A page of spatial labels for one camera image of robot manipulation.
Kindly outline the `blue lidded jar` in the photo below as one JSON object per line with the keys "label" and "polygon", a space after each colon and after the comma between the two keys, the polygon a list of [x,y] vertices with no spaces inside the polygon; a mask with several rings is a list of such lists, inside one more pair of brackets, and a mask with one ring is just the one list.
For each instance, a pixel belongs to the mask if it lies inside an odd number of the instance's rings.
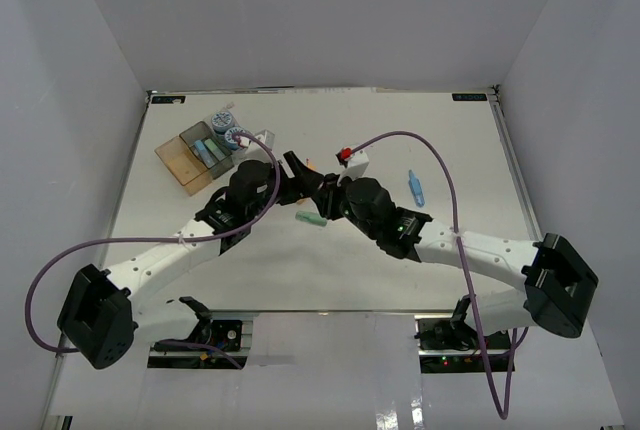
{"label": "blue lidded jar", "polygon": [[212,130],[217,134],[224,134],[227,130],[236,126],[236,119],[228,110],[218,111],[210,118]]}
{"label": "blue lidded jar", "polygon": [[250,139],[246,136],[246,130],[240,126],[235,126],[224,133],[223,141],[231,151],[239,151],[249,146]]}

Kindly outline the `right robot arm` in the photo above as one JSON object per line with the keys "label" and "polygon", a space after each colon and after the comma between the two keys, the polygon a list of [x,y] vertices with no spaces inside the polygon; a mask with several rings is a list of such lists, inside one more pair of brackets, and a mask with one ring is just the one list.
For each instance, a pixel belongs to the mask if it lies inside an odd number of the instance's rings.
{"label": "right robot arm", "polygon": [[456,233],[428,214],[396,205],[367,177],[330,174],[312,200],[323,217],[347,219],[393,258],[457,267],[507,285],[485,296],[469,292],[456,305],[449,325],[463,348],[517,327],[537,326],[569,339],[582,334],[599,279],[561,235],[527,241]]}

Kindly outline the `green capped highlighter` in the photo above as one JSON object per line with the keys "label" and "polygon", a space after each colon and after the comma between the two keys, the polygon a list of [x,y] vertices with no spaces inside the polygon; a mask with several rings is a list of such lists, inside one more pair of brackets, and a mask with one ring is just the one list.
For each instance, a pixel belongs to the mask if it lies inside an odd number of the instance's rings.
{"label": "green capped highlighter", "polygon": [[223,161],[226,158],[224,151],[211,138],[205,139],[204,145],[218,161]]}

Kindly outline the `green transparent highlighter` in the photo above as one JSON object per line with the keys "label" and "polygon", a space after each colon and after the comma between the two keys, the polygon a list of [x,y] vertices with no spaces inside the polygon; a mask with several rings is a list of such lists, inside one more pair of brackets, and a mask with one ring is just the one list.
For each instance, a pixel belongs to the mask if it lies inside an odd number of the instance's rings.
{"label": "green transparent highlighter", "polygon": [[295,214],[295,219],[297,221],[317,227],[326,227],[328,223],[328,221],[324,217],[320,216],[317,213],[309,211],[298,211]]}

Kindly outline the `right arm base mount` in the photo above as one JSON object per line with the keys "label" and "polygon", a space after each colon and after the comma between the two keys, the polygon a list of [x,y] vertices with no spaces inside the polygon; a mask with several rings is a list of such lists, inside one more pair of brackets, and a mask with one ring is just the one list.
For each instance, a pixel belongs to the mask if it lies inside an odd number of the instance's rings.
{"label": "right arm base mount", "polygon": [[479,357],[480,337],[465,318],[474,322],[470,298],[462,297],[450,313],[417,314],[414,339],[420,357]]}

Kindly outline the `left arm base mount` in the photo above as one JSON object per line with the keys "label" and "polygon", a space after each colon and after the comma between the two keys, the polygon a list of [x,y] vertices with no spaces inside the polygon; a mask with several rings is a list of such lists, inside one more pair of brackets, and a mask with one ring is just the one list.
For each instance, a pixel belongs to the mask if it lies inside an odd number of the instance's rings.
{"label": "left arm base mount", "polygon": [[178,299],[196,317],[196,324],[185,339],[164,339],[153,344],[155,351],[199,350],[208,356],[223,357],[241,350],[244,324],[241,320],[215,319],[213,312],[191,296]]}

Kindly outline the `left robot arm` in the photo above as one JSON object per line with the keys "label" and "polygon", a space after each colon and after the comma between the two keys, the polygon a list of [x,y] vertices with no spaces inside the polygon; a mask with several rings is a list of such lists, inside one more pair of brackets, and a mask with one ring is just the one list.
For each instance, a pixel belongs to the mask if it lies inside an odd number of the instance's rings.
{"label": "left robot arm", "polygon": [[147,305],[174,280],[246,238],[249,223],[269,203],[293,204],[320,188],[322,174],[293,152],[285,153],[284,159],[242,162],[228,184],[216,190],[169,242],[107,269],[87,265],[76,273],[57,324],[93,368],[115,364],[144,331],[160,345],[179,341],[199,349],[210,343],[212,313],[204,304],[190,296],[169,300],[170,308],[186,306],[182,319],[161,317]]}

